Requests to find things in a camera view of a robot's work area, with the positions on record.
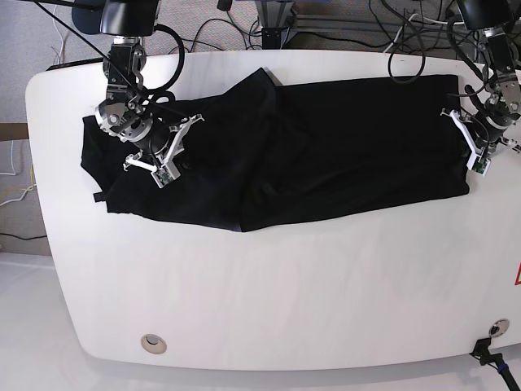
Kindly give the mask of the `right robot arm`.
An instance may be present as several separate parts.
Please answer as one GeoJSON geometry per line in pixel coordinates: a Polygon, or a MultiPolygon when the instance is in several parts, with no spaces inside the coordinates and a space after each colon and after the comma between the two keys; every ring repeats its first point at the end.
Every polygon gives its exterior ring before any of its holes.
{"type": "Polygon", "coordinates": [[[181,176],[174,157],[184,151],[183,138],[203,116],[174,111],[179,120],[169,124],[159,114],[160,99],[175,100],[169,89],[181,76],[186,58],[180,36],[157,22],[159,12],[159,1],[105,2],[100,32],[114,39],[103,60],[106,98],[96,107],[95,118],[103,132],[139,149],[138,153],[125,158],[124,169],[131,166],[145,169],[162,188],[181,176]],[[155,32],[167,33],[174,39],[178,45],[178,62],[166,83],[148,89],[142,76],[147,61],[142,39],[155,32]]]}

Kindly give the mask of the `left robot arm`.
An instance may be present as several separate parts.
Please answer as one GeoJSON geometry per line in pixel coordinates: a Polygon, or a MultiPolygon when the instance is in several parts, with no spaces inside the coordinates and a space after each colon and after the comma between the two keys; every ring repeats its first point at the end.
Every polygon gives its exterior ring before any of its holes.
{"type": "Polygon", "coordinates": [[[464,87],[458,98],[470,99],[476,109],[443,111],[462,133],[470,150],[467,168],[484,174],[499,144],[520,152],[504,136],[520,120],[520,54],[509,32],[519,20],[508,1],[458,1],[457,15],[446,21],[423,17],[421,24],[438,24],[456,56],[478,77],[482,86],[464,87]]]}

